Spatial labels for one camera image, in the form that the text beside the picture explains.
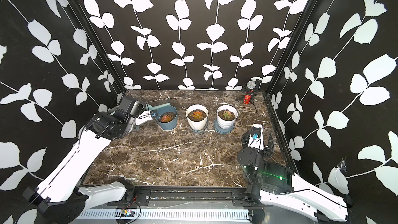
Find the mint green watering can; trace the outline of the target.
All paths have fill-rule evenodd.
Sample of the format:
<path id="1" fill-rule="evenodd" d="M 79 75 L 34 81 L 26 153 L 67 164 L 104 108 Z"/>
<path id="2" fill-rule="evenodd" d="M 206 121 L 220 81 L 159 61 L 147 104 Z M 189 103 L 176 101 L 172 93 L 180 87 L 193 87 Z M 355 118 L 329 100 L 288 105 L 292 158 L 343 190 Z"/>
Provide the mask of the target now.
<path id="1" fill-rule="evenodd" d="M 149 104 L 146 104 L 145 110 L 148 112 L 148 114 L 155 116 L 157 114 L 157 110 L 169 106 L 170 103 L 165 103 L 157 106 L 151 106 Z"/>

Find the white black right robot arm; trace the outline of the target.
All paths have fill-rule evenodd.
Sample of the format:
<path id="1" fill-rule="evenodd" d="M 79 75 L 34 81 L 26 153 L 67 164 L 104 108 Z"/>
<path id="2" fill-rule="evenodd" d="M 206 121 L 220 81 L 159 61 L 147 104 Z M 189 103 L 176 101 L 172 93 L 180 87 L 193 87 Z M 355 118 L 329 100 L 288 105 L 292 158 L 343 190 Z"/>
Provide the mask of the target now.
<path id="1" fill-rule="evenodd" d="M 248 185 L 244 199 L 295 212 L 315 222 L 349 223 L 349 197 L 330 194 L 302 179 L 292 169 L 264 160 L 272 145 L 264 145 L 263 127 L 253 124 L 242 137 L 237 161 Z"/>

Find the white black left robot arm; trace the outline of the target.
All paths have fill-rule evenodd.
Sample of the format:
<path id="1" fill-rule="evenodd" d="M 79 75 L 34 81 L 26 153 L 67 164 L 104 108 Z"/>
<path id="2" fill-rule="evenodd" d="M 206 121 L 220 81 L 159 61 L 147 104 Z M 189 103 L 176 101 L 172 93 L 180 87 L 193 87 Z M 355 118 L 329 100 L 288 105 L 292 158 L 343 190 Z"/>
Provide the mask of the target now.
<path id="1" fill-rule="evenodd" d="M 80 180 L 96 157 L 112 142 L 136 127 L 138 117 L 149 113 L 145 100 L 124 96 L 112 110 L 95 114 L 84 126 L 77 143 L 55 170 L 23 196 L 49 224 L 69 224 L 82 212 L 110 202 L 131 202 L 134 186 L 124 179 L 84 188 Z"/>

